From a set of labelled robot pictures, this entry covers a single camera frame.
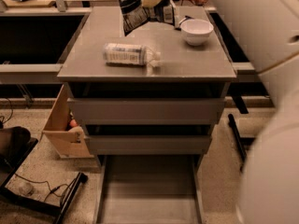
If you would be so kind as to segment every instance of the cabinet top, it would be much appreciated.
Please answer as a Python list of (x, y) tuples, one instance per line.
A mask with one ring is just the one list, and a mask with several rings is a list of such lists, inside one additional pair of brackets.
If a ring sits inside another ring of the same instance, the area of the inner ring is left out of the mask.
[[(208, 21), (202, 7), (177, 7)], [(106, 43), (140, 44), (161, 52), (161, 66), (111, 66), (103, 58)], [(124, 36), (119, 7), (94, 7), (63, 64), (61, 81), (231, 81), (235, 72), (215, 32), (198, 47), (188, 45), (172, 25), (148, 22)]]

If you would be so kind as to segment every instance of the floor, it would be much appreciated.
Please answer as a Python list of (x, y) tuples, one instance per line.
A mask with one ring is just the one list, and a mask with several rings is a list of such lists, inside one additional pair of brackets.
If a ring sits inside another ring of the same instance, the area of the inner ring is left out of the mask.
[[(197, 174), (203, 196), (207, 224), (235, 223), (235, 203), (241, 177), (241, 160), (237, 152), (231, 128), (228, 125), (228, 114), (235, 116), (242, 136), (255, 135), (274, 114), (275, 109), (268, 105), (256, 105), (248, 100), (249, 114), (241, 115), (228, 100), (227, 106), (212, 134), (210, 149), (205, 155)], [(5, 123), (5, 127), (21, 125), (30, 130), (31, 135), (39, 142), (31, 152), (17, 174), (34, 181), (49, 181), (54, 188), (68, 184), (78, 172), (88, 176), (88, 181), (81, 185), (74, 201), (64, 217), (64, 223), (93, 223), (96, 197), (101, 177), (100, 169), (94, 159), (61, 159), (46, 136), (42, 135), (43, 127), (50, 114), (50, 104), (33, 105), (26, 108), (23, 105), (13, 106), (13, 116)], [(9, 105), (0, 106), (0, 116), (6, 119), (10, 114)], [(19, 193), (23, 179), (13, 176), (7, 188)], [(31, 198), (44, 201), (49, 189), (47, 184), (33, 184), (34, 193)], [(59, 198), (50, 195), (47, 203), (58, 204)], [(51, 223), (52, 217), (28, 211), (7, 203), (0, 202), (0, 223)]]

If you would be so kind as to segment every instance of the plastic bag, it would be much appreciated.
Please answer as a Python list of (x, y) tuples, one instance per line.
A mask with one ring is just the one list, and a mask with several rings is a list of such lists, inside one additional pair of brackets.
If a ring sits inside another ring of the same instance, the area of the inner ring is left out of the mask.
[(172, 0), (162, 0), (155, 7), (142, 7), (141, 0), (119, 0), (119, 4), (125, 35), (149, 21), (164, 22), (178, 27), (176, 6)]

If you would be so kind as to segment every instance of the drawer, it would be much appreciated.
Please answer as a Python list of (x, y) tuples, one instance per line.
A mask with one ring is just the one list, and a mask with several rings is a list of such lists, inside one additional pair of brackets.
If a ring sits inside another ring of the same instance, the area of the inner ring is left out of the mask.
[(97, 135), (85, 140), (93, 155), (206, 154), (209, 135)]
[(80, 124), (215, 124), (224, 99), (68, 99)]
[(95, 223), (206, 223), (192, 156), (107, 156)]

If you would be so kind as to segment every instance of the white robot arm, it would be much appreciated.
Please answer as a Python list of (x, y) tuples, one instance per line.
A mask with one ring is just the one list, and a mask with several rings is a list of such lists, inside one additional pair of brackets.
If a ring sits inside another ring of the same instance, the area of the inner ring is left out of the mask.
[(299, 0), (211, 0), (277, 108), (245, 165), (242, 224), (299, 223)]

